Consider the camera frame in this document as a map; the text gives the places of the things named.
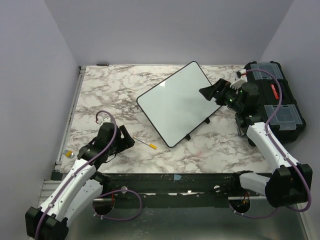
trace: black toolbox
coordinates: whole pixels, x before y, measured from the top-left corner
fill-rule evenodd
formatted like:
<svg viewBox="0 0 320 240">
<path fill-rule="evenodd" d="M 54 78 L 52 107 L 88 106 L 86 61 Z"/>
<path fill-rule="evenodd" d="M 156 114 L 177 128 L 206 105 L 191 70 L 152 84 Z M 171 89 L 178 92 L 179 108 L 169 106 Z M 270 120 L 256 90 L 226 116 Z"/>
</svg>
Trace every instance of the black toolbox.
<svg viewBox="0 0 320 240">
<path fill-rule="evenodd" d="M 246 70 L 266 70 L 274 75 L 280 83 L 282 90 L 282 104 L 275 117 L 270 122 L 270 128 L 276 138 L 282 143 L 291 143 L 297 139 L 305 129 L 306 121 L 303 119 L 297 101 L 295 100 L 288 81 L 278 62 L 249 62 L 244 67 Z M 247 81 L 254 83 L 259 88 L 258 112 L 264 122 L 268 120 L 279 103 L 279 89 L 276 82 L 267 74 L 259 71 L 248 72 Z"/>
</svg>

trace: black frame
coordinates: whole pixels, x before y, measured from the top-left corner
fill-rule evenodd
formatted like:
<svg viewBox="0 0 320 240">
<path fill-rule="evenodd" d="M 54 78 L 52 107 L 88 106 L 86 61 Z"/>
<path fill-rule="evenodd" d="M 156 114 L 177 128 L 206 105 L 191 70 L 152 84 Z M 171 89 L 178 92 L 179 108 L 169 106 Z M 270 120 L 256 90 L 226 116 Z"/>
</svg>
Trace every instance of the black frame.
<svg viewBox="0 0 320 240">
<path fill-rule="evenodd" d="M 271 173 L 257 174 L 272 176 Z M 236 173 L 109 173 L 104 176 L 107 180 L 103 193 L 127 187 L 139 194 L 143 208 L 229 208 L 229 197 L 242 197 L 246 192 L 257 195 L 237 184 Z M 115 194 L 114 200 L 117 209 L 139 206 L 138 198 L 131 193 Z M 93 204 L 97 213 L 103 212 L 107 206 L 111 207 L 112 200 L 108 196 L 104 201 L 94 200 Z"/>
<path fill-rule="evenodd" d="M 184 69 L 185 67 L 187 67 L 188 65 L 192 64 L 192 63 L 196 63 L 201 72 L 203 73 L 203 75 L 205 76 L 205 78 L 208 80 L 209 84 L 212 86 L 211 82 L 209 81 L 207 75 L 204 73 L 204 71 L 201 69 L 200 65 L 196 62 L 196 61 L 192 61 L 190 63 L 188 63 L 187 65 L 185 65 L 184 67 L 180 68 L 178 71 L 176 71 L 174 74 L 168 76 L 166 79 L 162 80 L 161 82 L 159 82 L 158 84 L 156 84 L 155 86 L 153 86 L 152 88 L 150 88 L 148 91 L 144 92 L 143 94 L 141 94 L 140 96 L 138 96 L 136 98 L 136 104 L 139 106 L 139 108 L 142 110 L 143 114 L 146 116 L 146 118 L 149 120 L 149 122 L 151 123 L 151 125 L 153 126 L 153 128 L 156 130 L 156 132 L 159 134 L 159 136 L 162 138 L 162 140 L 164 141 L 165 145 L 168 146 L 168 148 L 174 148 L 178 143 L 180 143 L 185 137 L 183 137 L 181 140 L 179 140 L 175 145 L 173 146 L 169 146 L 167 144 L 167 142 L 165 141 L 165 139 L 161 136 L 160 132 L 157 130 L 157 128 L 155 127 L 155 125 L 152 123 L 152 121 L 150 120 L 150 118 L 147 116 L 147 114 L 145 113 L 145 111 L 142 109 L 142 107 L 139 105 L 138 103 L 138 99 L 143 96 L 144 94 L 146 94 L 147 92 L 149 92 L 151 89 L 155 88 L 156 86 L 158 86 L 159 84 L 161 84 L 162 82 L 164 82 L 165 80 L 167 80 L 168 78 L 170 78 L 171 76 L 175 75 L 176 73 L 178 73 L 179 71 L 181 71 L 182 69 Z M 191 130 L 191 132 L 187 133 L 186 136 L 188 136 L 190 133 L 192 133 L 196 128 L 198 128 L 202 123 L 204 123 L 206 121 L 206 119 L 208 119 L 209 117 L 211 117 L 216 111 L 214 111 L 212 114 L 210 114 L 208 117 L 206 117 L 199 125 L 197 125 L 193 130 Z"/>
</svg>

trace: metal frame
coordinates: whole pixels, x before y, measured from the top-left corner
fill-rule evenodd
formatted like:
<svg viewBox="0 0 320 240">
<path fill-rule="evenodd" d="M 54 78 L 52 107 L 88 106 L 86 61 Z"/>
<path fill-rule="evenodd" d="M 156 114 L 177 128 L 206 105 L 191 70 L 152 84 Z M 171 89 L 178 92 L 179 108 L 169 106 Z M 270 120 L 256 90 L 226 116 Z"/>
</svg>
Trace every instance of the metal frame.
<svg viewBox="0 0 320 240">
<path fill-rule="evenodd" d="M 134 190 L 143 199 L 143 208 L 228 208 L 228 197 L 244 196 L 246 192 L 234 190 L 232 173 L 110 173 L 105 176 L 108 180 L 103 192 Z M 132 194 L 114 194 L 114 199 L 115 208 L 131 209 L 139 205 Z"/>
<path fill-rule="evenodd" d="M 63 137 L 62 137 L 62 141 L 61 141 L 61 145 L 60 145 L 60 148 L 59 148 L 59 152 L 58 152 L 58 155 L 57 155 L 56 162 L 60 162 L 61 161 L 63 151 L 66 148 L 66 144 L 67 144 L 67 141 L 68 141 L 68 138 L 69 138 L 69 134 L 70 134 L 70 130 L 71 130 L 70 126 L 71 126 L 72 121 L 74 119 L 75 109 L 76 109 L 76 106 L 77 106 L 77 103 L 78 103 L 80 90 L 81 90 L 82 83 L 84 81 L 86 69 L 87 69 L 86 66 L 80 66 L 79 77 L 78 77 L 78 81 L 76 83 L 75 92 L 74 92 L 73 99 L 72 99 L 72 105 L 71 105 L 71 108 L 70 108 L 70 111 L 69 111 L 69 115 L 68 115 L 68 122 L 66 123 L 65 128 L 64 128 L 64 133 L 63 133 Z"/>
</svg>

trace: small yellow object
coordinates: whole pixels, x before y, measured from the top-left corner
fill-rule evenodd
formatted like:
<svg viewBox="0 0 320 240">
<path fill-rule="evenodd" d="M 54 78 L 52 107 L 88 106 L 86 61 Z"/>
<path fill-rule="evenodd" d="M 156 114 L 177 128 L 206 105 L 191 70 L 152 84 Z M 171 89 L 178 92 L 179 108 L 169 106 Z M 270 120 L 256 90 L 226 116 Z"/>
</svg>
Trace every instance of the small yellow object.
<svg viewBox="0 0 320 240">
<path fill-rule="evenodd" d="M 157 147 L 153 144 L 149 144 L 149 147 L 153 148 L 153 149 L 157 149 Z"/>
<path fill-rule="evenodd" d="M 63 154 L 64 154 L 67 158 L 70 158 L 70 159 L 72 159 L 72 158 L 75 156 L 74 152 L 71 151 L 71 150 L 64 150 L 64 151 L 63 151 Z"/>
</svg>

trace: red label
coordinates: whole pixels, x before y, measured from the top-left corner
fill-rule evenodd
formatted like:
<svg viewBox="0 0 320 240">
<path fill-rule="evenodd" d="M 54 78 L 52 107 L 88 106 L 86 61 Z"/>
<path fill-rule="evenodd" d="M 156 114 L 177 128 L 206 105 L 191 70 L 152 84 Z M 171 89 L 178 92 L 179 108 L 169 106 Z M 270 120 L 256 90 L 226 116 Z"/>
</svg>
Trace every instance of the red label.
<svg viewBox="0 0 320 240">
<path fill-rule="evenodd" d="M 278 94 L 278 92 L 277 92 L 277 90 L 276 90 L 276 87 L 275 87 L 275 85 L 274 84 L 270 84 L 270 86 L 271 86 L 271 88 L 272 88 L 272 91 L 273 91 L 273 94 L 274 94 L 274 97 L 275 97 L 275 99 L 279 99 L 279 94 Z"/>
</svg>

